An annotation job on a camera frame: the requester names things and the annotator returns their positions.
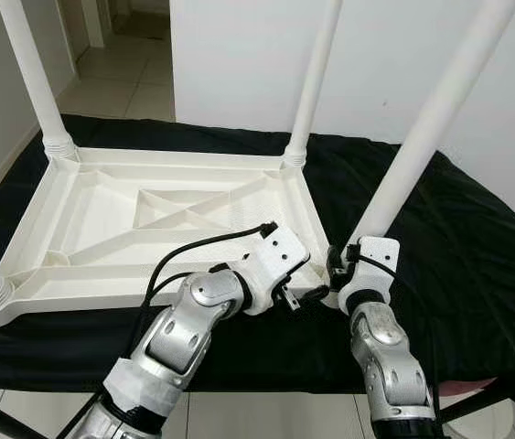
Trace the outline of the white plastic table top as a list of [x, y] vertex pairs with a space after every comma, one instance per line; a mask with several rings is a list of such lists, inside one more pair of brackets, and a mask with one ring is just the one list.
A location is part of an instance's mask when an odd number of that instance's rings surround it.
[[281, 157], [82, 147], [78, 163], [51, 160], [30, 196], [0, 251], [15, 318], [135, 308], [158, 263], [172, 275], [239, 260], [268, 222], [311, 252], [295, 281], [327, 280], [327, 235], [302, 170]]

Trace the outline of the black table cloth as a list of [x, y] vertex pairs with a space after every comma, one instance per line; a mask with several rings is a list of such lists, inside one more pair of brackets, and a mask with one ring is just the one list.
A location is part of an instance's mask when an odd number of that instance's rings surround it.
[[[64, 114], [79, 146], [280, 155], [288, 133]], [[0, 180], [0, 260], [47, 171], [41, 134]], [[305, 180], [329, 242], [349, 237], [396, 144], [312, 134]], [[515, 376], [515, 212], [442, 152], [391, 226], [401, 243], [392, 309], [440, 381]], [[19, 317], [0, 327], [0, 389], [93, 392], [120, 355], [134, 309]], [[212, 331], [188, 391], [362, 393], [348, 318], [324, 305], [237, 316]]]

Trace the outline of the pink rounded object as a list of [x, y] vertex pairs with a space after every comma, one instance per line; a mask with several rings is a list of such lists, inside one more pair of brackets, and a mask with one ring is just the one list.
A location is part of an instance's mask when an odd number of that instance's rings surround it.
[[446, 380], [441, 381], [438, 385], [438, 394], [441, 397], [454, 397], [462, 396], [462, 394], [473, 393], [475, 391], [483, 390], [491, 383], [494, 383], [495, 378], [487, 378], [486, 380]]

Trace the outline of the white door frame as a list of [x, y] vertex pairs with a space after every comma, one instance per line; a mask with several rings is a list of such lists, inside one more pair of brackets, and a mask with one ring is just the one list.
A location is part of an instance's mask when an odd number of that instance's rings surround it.
[[92, 48], [106, 48], [111, 38], [107, 0], [57, 0], [57, 4], [73, 61]]

